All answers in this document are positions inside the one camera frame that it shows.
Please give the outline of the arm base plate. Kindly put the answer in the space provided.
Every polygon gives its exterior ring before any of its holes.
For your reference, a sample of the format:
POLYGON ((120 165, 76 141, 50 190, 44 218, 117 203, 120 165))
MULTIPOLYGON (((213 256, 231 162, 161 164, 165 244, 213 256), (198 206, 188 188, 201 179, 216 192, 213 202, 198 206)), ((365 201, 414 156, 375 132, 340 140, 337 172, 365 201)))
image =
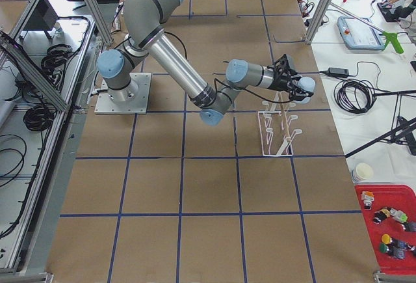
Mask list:
POLYGON ((131 72, 131 82, 123 90, 113 90, 103 80, 97 97, 97 115, 145 115, 151 86, 151 73, 131 72))

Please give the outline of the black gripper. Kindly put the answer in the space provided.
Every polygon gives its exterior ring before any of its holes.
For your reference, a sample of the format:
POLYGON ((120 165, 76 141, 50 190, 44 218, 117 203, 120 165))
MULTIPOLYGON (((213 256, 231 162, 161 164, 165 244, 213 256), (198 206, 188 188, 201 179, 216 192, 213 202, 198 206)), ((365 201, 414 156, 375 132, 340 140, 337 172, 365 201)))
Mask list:
POLYGON ((273 82, 271 84, 271 90, 284 91, 289 93, 290 101, 310 101, 314 92, 306 91, 298 88, 300 80, 303 77, 299 74, 296 75, 278 75, 274 72, 273 82))

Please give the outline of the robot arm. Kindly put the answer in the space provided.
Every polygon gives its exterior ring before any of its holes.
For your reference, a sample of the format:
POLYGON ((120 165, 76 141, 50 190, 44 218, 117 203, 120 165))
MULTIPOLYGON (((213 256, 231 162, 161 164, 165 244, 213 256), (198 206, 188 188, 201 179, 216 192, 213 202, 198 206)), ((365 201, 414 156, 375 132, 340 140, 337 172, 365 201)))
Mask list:
POLYGON ((294 69, 293 60, 283 55, 272 66, 232 59, 222 89, 212 87, 191 66, 164 34, 163 24, 183 0, 125 0, 124 22, 129 36, 122 49, 110 49, 97 60, 97 68, 108 91, 134 92, 130 72, 146 55, 153 57, 201 109, 201 119, 217 125, 240 91, 249 86, 287 92, 288 100, 307 103, 315 81, 294 69))

